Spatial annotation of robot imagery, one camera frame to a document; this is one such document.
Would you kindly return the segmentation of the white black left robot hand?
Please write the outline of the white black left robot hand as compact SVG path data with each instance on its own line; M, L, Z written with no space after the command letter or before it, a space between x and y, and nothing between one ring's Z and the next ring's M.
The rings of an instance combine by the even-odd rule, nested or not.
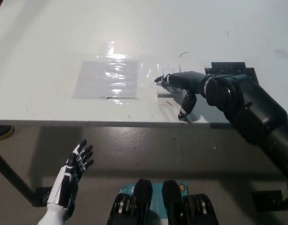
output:
M47 201L48 204L55 204L64 209L74 205L78 183L94 162L92 148L92 145L87 145L85 139L75 147L57 175Z

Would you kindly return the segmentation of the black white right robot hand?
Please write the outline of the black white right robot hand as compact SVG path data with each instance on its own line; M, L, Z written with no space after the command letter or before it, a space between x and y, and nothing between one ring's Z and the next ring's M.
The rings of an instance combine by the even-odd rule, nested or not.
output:
M155 78L156 83L165 83L171 87L186 90L181 104L178 119L183 120L189 115L197 102L197 95L204 95L204 84L208 76L195 71L161 75Z

